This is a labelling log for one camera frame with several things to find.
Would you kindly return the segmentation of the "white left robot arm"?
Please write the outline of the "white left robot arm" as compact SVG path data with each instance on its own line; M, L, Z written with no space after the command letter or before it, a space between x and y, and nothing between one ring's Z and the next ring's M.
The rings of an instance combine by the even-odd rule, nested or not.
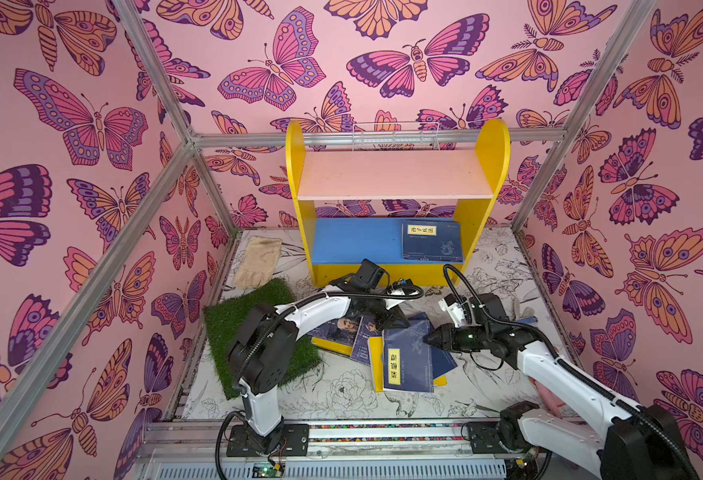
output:
M409 279L381 288L381 280L389 278L389 272L365 259L357 272L332 280L301 300L277 306L261 303L248 312L226 360L251 437L265 441L281 436L284 419L277 387L303 336L351 314L371 316L381 331L409 326L401 304L423 298L425 290Z

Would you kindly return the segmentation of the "navy book yellow label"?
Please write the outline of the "navy book yellow label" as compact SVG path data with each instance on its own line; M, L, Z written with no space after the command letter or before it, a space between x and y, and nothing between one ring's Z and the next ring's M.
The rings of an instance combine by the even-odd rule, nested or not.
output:
M401 225L403 259L463 263L461 226L453 221L405 220Z

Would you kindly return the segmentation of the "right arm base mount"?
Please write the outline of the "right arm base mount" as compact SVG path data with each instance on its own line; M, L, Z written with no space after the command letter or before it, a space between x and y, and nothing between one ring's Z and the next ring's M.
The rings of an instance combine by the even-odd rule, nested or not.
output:
M530 401L515 403L499 413L497 420L469 421L461 426L461 435L471 444L473 454L523 454L537 445L529 443L521 430L523 414L539 410Z

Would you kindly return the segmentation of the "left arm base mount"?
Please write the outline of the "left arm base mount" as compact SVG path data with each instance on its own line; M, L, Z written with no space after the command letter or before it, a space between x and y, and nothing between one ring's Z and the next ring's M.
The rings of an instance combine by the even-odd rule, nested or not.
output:
M280 424L267 436L260 436L248 425L231 430L227 457L266 457L270 454L286 457L307 456L310 427L308 424Z

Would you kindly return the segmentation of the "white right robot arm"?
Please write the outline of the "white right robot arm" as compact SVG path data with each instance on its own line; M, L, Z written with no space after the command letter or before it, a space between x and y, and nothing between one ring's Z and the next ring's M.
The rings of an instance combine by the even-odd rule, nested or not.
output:
M507 451L538 447L599 479L695 479L677 420L607 388L573 365L537 328L503 318L493 294L439 302L449 314L425 341L451 353L487 351L549 390L580 418L574 424L523 401L499 414L497 437Z

